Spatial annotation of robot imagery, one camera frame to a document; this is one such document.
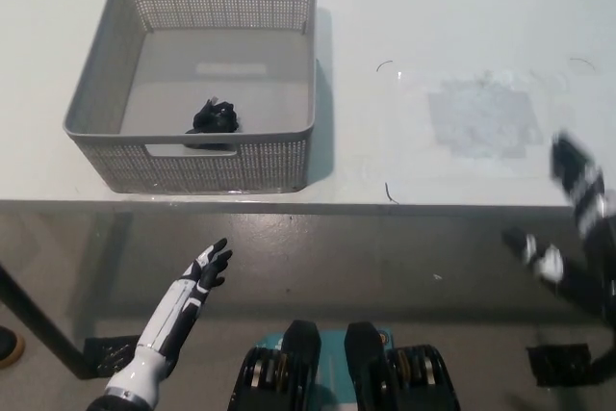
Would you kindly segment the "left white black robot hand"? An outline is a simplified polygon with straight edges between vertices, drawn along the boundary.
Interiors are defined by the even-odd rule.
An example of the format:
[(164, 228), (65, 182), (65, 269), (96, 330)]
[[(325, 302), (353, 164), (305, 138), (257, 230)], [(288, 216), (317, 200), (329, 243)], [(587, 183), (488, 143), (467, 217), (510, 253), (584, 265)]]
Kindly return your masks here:
[(220, 274), (233, 254), (226, 247), (226, 238), (211, 244), (171, 283), (138, 340), (135, 357), (162, 358), (164, 377), (177, 363), (209, 293), (224, 283)]

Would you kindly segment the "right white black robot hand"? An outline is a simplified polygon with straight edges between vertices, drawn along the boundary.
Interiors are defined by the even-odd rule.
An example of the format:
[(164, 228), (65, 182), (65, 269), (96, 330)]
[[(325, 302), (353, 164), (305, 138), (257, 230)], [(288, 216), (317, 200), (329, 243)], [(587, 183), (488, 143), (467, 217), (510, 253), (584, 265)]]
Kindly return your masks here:
[(603, 170), (574, 137), (558, 133), (551, 148), (551, 175), (572, 205), (585, 264), (553, 243), (511, 227), (503, 244), (539, 282), (583, 312), (615, 325), (615, 193)]

